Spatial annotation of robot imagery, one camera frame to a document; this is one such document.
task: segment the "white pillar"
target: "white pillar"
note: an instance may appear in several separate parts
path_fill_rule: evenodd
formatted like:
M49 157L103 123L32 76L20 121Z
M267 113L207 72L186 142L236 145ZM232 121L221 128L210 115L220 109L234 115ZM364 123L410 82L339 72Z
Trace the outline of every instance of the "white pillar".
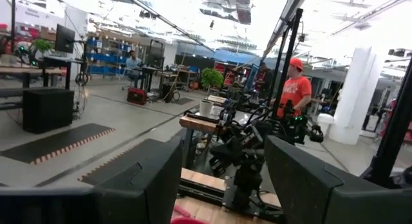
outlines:
M356 48L344 81L329 137L355 145L383 69L384 55L372 47Z
M174 64L174 59L176 58L177 51L178 51L177 42L173 42L172 44L165 44L165 50L163 53L163 57L165 58L165 61L163 63L163 67Z
M85 38L88 29L88 13L74 8L72 6L66 6L66 12L64 16L64 26L76 31L75 40L79 41L81 38ZM81 58L83 54L83 46L80 43L75 43L75 49L72 54L67 54L67 57ZM75 80L77 74L80 72L80 65L71 63L70 79Z
M329 89L330 79L323 79L322 89Z

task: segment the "red cap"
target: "red cap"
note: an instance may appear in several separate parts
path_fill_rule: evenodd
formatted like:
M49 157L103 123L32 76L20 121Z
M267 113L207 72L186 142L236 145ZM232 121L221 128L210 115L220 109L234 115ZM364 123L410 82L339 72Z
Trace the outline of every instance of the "red cap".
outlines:
M303 71L303 61L298 58L290 59L290 65L295 66L297 69Z

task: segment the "person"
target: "person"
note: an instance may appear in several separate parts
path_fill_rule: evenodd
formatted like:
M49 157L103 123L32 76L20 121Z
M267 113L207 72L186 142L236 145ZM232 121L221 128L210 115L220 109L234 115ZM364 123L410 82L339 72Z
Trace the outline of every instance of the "person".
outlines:
M136 52L134 50L130 50L129 55L130 58L126 60L126 67L132 70L139 68L142 60L136 57Z
M126 68L131 69L131 71L127 76L130 80L133 80L135 82L135 88L137 88L137 82L142 78L140 72L137 71L137 68L141 67L142 60L136 57L136 52L134 50L130 50L129 55L130 58L126 60Z
M284 106L288 100L291 100L293 109L295 110L294 115L299 116L301 114L301 109L310 102L312 96L312 85L310 84L309 79L303 76L303 62L301 59L290 59L288 76L289 79L283 86L280 105ZM273 106L275 99L276 98L270 101L271 106ZM284 114L281 107L277 109L277 115L283 117Z
M266 63L262 62L259 67L259 71L264 73L263 80L255 80L256 85L260 85L259 98L267 99L270 93L270 84L273 79L273 72L266 66Z

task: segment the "green plant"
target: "green plant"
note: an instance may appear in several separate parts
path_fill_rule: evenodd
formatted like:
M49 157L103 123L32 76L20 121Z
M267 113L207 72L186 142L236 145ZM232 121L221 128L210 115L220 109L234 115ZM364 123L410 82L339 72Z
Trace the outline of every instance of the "green plant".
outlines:
M44 53L50 49L52 49L52 44L50 41L46 41L44 39L36 39L32 43L37 50L39 50L41 53Z
M201 71L201 84L204 88L209 86L220 87L223 84L223 75L217 70L205 68Z

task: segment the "floor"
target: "floor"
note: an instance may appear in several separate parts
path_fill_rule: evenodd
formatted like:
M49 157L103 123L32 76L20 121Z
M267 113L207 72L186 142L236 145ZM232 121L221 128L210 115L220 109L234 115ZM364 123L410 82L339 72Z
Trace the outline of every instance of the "floor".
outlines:
M178 122L183 112L197 106L199 100L205 96L197 91L181 91L181 98L191 99L184 105L152 103L136 106L126 102L126 91L121 90L126 84L127 81L117 79L93 79L86 87L87 104L82 118L74 121L71 126L95 123L113 128L114 132L39 165L0 156L0 183L10 187L89 186L79 182L77 178L147 138L168 141L181 130ZM0 88L18 86L15 81L0 80ZM21 114L17 110L0 112L0 151L70 128L32 135L16 124L20 121ZM307 140L305 145L298 147L342 170L359 175L369 165L377 144L361 137L355 146L326 139L322 144ZM402 149L402 154L404 159L397 162L398 166L411 165L412 152L409 148ZM262 175L265 178L264 183L270 186L267 169L263 170Z

